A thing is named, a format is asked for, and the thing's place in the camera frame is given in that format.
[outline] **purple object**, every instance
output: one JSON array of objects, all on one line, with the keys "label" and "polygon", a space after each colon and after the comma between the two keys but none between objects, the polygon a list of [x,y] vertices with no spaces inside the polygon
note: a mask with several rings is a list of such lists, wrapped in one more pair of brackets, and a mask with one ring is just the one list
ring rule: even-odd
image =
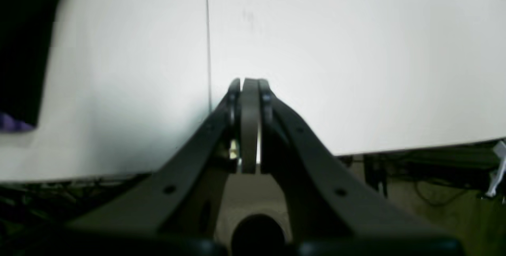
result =
[{"label": "purple object", "polygon": [[4,112],[0,112],[0,132],[23,132],[29,130],[33,130],[33,126],[18,121]]}]

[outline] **white table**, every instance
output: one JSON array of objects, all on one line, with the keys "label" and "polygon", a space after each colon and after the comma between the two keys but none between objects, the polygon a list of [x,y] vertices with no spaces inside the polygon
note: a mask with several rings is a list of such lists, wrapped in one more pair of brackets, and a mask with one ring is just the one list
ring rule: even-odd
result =
[{"label": "white table", "polygon": [[506,0],[209,8],[210,65],[206,0],[63,0],[40,127],[0,135],[0,180],[157,169],[237,76],[267,78],[336,155],[506,136]]},{"label": "white table", "polygon": [[336,154],[506,136],[506,0],[210,0],[213,104],[266,78]]},{"label": "white table", "polygon": [[0,180],[159,168],[209,114],[206,0],[62,0],[33,133]]}]

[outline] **purple cloth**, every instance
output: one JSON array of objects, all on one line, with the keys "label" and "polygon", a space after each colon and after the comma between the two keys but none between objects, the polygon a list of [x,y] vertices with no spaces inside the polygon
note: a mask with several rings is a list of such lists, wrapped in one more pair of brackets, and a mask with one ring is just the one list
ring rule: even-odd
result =
[{"label": "purple cloth", "polygon": [[0,112],[0,132],[23,132],[29,130],[33,130],[33,126],[18,121],[4,112]]}]

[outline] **white tabletop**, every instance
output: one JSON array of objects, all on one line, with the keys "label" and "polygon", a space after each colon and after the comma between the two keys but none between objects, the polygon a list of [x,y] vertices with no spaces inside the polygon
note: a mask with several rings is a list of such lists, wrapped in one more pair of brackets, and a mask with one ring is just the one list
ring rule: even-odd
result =
[{"label": "white tabletop", "polygon": [[159,168],[209,114],[206,0],[62,0],[39,126],[0,135],[0,180]]},{"label": "white tabletop", "polygon": [[0,135],[0,180],[157,169],[237,76],[267,78],[336,155],[506,136],[506,0],[209,11],[210,65],[206,0],[62,0],[40,126]]},{"label": "white tabletop", "polygon": [[506,136],[506,0],[209,0],[213,104],[266,78],[336,155]]}]

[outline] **wire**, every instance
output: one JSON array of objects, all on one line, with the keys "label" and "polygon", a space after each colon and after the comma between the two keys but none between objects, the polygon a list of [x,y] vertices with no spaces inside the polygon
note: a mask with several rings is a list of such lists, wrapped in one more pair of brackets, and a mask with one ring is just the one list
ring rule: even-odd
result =
[{"label": "wire", "polygon": [[438,203],[436,203],[436,202],[432,202],[427,197],[423,196],[423,194],[421,193],[420,188],[419,188],[419,182],[415,182],[414,183],[414,191],[416,192],[416,194],[418,195],[418,197],[421,200],[423,200],[426,204],[428,204],[428,205],[430,205],[432,207],[444,207],[444,206],[447,206],[447,205],[449,205],[450,203],[452,203],[453,201],[457,200],[459,197],[461,197],[462,195],[464,195],[465,193],[468,192],[467,190],[462,190],[459,193],[456,193],[453,197],[449,198],[448,200],[446,200],[444,202],[438,202]]}]

